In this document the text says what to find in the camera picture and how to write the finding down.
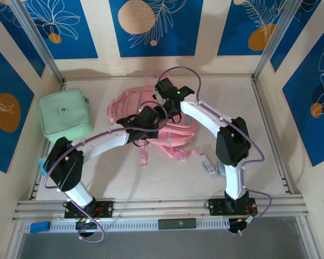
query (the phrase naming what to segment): aluminum rail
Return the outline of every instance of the aluminum rail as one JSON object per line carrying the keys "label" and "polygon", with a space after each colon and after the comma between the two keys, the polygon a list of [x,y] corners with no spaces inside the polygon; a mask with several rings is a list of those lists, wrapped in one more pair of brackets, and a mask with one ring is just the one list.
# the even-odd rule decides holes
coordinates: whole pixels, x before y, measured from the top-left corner
{"label": "aluminum rail", "polygon": [[[210,216],[205,208],[205,202],[210,198],[187,200],[116,200],[114,201],[112,219],[100,220],[155,220],[155,219],[198,219],[215,218]],[[268,198],[254,196],[258,211],[261,212],[268,204]],[[270,209],[264,216],[307,216],[308,210],[302,195],[273,195]],[[13,222],[33,221],[74,221],[64,218],[64,201],[19,201],[13,215]]]}

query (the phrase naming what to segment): wall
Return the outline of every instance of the wall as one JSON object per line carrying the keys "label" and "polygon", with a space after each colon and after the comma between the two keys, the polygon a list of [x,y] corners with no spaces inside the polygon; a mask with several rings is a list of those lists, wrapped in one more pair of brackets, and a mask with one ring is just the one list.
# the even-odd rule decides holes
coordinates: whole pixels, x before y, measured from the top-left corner
{"label": "wall", "polygon": [[[315,161],[312,156],[314,150],[318,150],[320,152],[318,155],[324,157],[324,153],[322,153],[324,144],[320,147],[314,146],[314,149],[305,145],[310,140],[319,138],[321,141],[324,138],[324,113],[312,115],[310,113],[312,97],[310,94],[305,94],[309,92],[309,89],[316,88],[316,85],[310,82],[318,80],[321,83],[319,75],[322,72],[318,64],[319,61],[310,63],[309,60],[314,57],[319,60],[323,49],[318,52],[313,50],[310,55],[308,53],[323,33],[324,0],[315,10],[277,71],[274,72],[272,65],[268,64],[258,83],[264,91],[274,119],[281,151],[296,186],[305,198],[312,223],[324,250],[324,161]],[[300,64],[303,64],[300,68],[305,69],[303,73],[299,73]],[[298,109],[296,106],[303,107],[304,103],[308,105],[305,113],[296,115],[294,109]],[[299,124],[300,118],[304,119],[303,127]],[[313,128],[314,131],[310,135],[305,135],[305,130],[308,128]]]}
{"label": "wall", "polygon": [[251,74],[287,1],[23,3],[63,76],[83,78],[153,75],[176,65],[201,74]]}
{"label": "wall", "polygon": [[[4,169],[4,167],[0,167],[0,258],[4,258],[3,255],[9,242],[10,232],[12,231],[11,220],[17,201],[26,199],[33,173],[36,170],[39,151],[42,148],[43,135],[37,115],[37,101],[42,96],[56,92],[60,85],[54,80],[48,69],[45,69],[40,77],[36,68],[31,65],[31,59],[28,60],[25,57],[22,50],[18,47],[1,22],[0,53],[8,62],[5,63],[4,59],[0,61],[0,90],[11,88],[19,92],[22,91],[22,89],[19,88],[20,85],[26,84],[32,92],[29,96],[33,96],[33,98],[31,98],[32,102],[29,101],[27,104],[16,96],[21,106],[22,116],[20,122],[18,120],[19,127],[21,127],[21,133],[20,135],[18,134],[18,142],[16,143],[14,155],[8,168]],[[14,68],[17,75],[9,72],[13,71],[11,66]],[[6,82],[5,80],[12,78],[14,79],[12,85],[3,84],[3,82]],[[23,117],[24,109],[27,110],[26,119],[25,116]],[[0,137],[0,142],[3,143],[2,146],[11,141],[12,136],[18,131],[14,131],[13,129],[12,132],[9,132],[10,130],[6,128],[5,125],[9,125],[11,122],[12,121],[9,121],[8,124],[1,124],[0,122],[0,129],[2,129],[2,132],[5,134],[4,137]],[[3,150],[0,153],[0,159],[4,159],[5,156],[7,156],[7,154],[5,150]]]}

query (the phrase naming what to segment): orange circle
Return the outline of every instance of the orange circle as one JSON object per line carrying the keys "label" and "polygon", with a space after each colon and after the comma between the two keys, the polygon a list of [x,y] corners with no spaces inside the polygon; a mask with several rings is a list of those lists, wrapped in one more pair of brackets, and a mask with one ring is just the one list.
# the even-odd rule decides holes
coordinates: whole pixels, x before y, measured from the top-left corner
{"label": "orange circle", "polygon": [[311,115],[312,115],[314,118],[319,118],[320,115],[322,115],[322,106],[321,106],[321,104],[319,104],[319,103],[314,103],[314,104],[311,106]]}
{"label": "orange circle", "polygon": [[248,39],[248,47],[253,51],[264,50],[275,27],[276,24],[270,23],[262,28],[256,29]]}
{"label": "orange circle", "polygon": [[243,4],[244,2],[245,2],[245,0],[234,0],[234,4],[236,4],[236,5]]}
{"label": "orange circle", "polygon": [[156,46],[157,45],[157,41],[156,40],[150,41],[150,45],[153,46],[153,47]]}
{"label": "orange circle", "polygon": [[14,132],[21,120],[21,107],[18,100],[12,94],[0,94],[0,129]]}
{"label": "orange circle", "polygon": [[141,34],[149,31],[156,22],[151,7],[142,0],[127,1],[118,12],[119,24],[130,34]]}
{"label": "orange circle", "polygon": [[55,43],[55,44],[59,44],[59,43],[61,43],[61,41],[62,41],[60,35],[58,35],[58,34],[56,34],[56,33],[51,33],[51,34],[49,34],[48,39],[49,39],[51,42]]}

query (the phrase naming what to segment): metal bracket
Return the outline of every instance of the metal bracket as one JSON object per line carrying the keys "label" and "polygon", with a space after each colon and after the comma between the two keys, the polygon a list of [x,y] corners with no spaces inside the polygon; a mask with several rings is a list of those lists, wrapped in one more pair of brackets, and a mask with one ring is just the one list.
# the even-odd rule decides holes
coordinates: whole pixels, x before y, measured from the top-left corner
{"label": "metal bracket", "polygon": [[[101,219],[111,219],[113,205],[113,201],[96,201],[94,205],[95,211],[92,216]],[[86,217],[86,215],[80,212],[72,202],[64,202],[63,206],[65,207],[65,219],[82,219]]]}
{"label": "metal bracket", "polygon": [[210,216],[244,216],[247,214],[247,208],[252,206],[257,210],[257,205],[254,198],[249,198],[245,206],[238,207],[234,212],[227,208],[226,199],[209,199],[208,208]]}

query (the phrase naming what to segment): pink backpack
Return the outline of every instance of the pink backpack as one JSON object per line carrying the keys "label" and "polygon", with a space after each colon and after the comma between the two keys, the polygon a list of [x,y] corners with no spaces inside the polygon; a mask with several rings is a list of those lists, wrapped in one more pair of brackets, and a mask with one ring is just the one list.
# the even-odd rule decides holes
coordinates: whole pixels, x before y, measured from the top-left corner
{"label": "pink backpack", "polygon": [[[108,117],[112,123],[118,119],[137,114],[140,104],[145,101],[155,101],[152,98],[154,86],[149,84],[149,79],[144,79],[145,86],[135,87],[124,91],[118,98],[111,101],[107,109]],[[184,151],[178,147],[190,143],[197,131],[196,121],[185,114],[182,114],[180,123],[176,124],[169,121],[167,125],[159,131],[158,139],[149,139],[151,145],[159,146],[170,157],[178,161],[186,161],[193,154],[198,154],[196,150]],[[139,141],[140,164],[146,166],[146,151],[143,141]]]}

